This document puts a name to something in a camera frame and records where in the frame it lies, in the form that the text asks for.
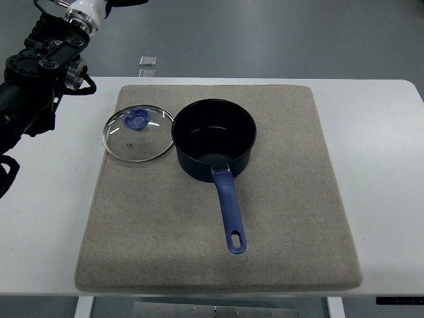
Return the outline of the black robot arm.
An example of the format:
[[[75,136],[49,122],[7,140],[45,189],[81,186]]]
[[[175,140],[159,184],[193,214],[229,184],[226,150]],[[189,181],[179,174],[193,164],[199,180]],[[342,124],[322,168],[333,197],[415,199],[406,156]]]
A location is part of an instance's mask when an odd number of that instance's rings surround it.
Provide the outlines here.
[[[12,186],[19,163],[6,153],[22,135],[34,137],[55,128],[56,110],[65,95],[91,95],[97,86],[81,52],[95,31],[95,22],[80,9],[65,19],[46,11],[25,47],[5,62],[1,84],[1,194]]]

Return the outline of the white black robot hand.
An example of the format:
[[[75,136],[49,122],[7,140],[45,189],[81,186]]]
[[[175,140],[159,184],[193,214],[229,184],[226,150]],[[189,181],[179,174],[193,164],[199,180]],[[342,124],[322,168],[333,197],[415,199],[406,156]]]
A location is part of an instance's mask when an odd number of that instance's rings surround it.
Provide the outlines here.
[[[80,27],[89,36],[94,35],[113,8],[143,5],[145,0],[81,0],[70,3],[66,8],[66,20]]]

